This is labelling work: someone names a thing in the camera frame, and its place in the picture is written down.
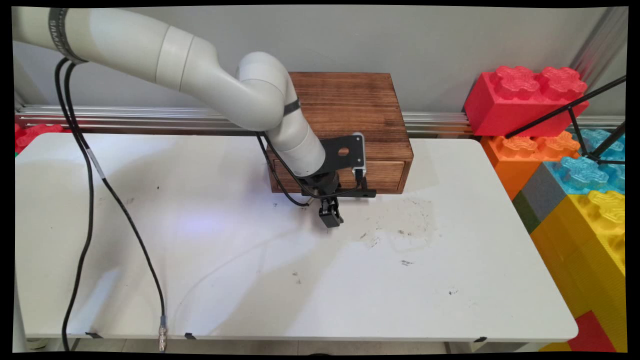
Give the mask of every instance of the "metal frame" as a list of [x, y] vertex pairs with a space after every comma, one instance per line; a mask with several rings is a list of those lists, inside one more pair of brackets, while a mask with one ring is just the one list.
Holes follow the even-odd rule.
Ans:
[[[253, 136], [251, 131], [240, 128], [211, 109], [74, 106], [74, 110], [80, 127], [87, 132]], [[403, 112], [402, 115], [410, 138], [473, 136], [464, 113]], [[590, 129], [615, 129], [624, 120], [623, 116], [577, 118], [580, 127]], [[15, 123], [22, 127], [67, 126], [57, 105], [23, 106], [15, 112]]]

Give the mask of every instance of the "gray wall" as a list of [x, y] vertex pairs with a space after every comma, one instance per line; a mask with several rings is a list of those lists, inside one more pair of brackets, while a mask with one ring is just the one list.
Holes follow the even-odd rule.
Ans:
[[[607, 70], [597, 83], [591, 86], [596, 89], [606, 85], [627, 73], [627, 45], [620, 50], [618, 55], [611, 61]], [[627, 83], [620, 84], [613, 89], [602, 93], [589, 100], [589, 107], [584, 110], [585, 115], [625, 115], [625, 103]]]
[[[212, 42], [232, 74], [245, 54], [258, 50], [291, 71], [389, 72], [403, 111], [461, 111], [479, 73], [499, 65], [569, 66], [604, 12], [369, 5], [130, 10]], [[57, 104], [53, 69], [60, 55], [16, 42], [13, 54], [14, 87], [26, 102]], [[76, 105], [204, 107], [94, 63], [78, 67], [72, 84]], [[598, 105], [624, 113], [619, 103]]]

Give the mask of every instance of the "white robotic arm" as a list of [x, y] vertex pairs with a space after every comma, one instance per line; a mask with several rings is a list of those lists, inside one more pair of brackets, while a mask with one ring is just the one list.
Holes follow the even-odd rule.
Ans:
[[[12, 7], [13, 39], [57, 50], [49, 10]], [[298, 96], [289, 73], [273, 56], [246, 55], [236, 79], [220, 67], [216, 48], [208, 41], [151, 17], [112, 8], [69, 9], [65, 33], [70, 48], [83, 60], [192, 95], [238, 126], [266, 131], [297, 176], [309, 176], [323, 165], [324, 148], [302, 110], [284, 114], [285, 105]]]

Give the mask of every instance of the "floor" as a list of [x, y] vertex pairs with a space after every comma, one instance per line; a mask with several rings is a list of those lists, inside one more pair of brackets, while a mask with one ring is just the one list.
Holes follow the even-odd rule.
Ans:
[[[58, 339], [37, 351], [62, 351]], [[76, 351], [157, 352], [157, 340], [80, 339]], [[228, 355], [411, 355], [446, 354], [445, 343], [403, 341], [169, 340], [168, 353]]]

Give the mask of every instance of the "wooden box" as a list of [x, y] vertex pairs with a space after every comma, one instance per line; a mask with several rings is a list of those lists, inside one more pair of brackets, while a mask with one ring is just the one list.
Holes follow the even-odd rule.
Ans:
[[[378, 193], [402, 193], [413, 160], [390, 74], [292, 72], [302, 112], [320, 139], [351, 135], [365, 138], [367, 184]], [[290, 193], [300, 187], [269, 151], [280, 181]], [[338, 171], [343, 188], [355, 186], [350, 168]], [[282, 192], [271, 174], [271, 190]]]

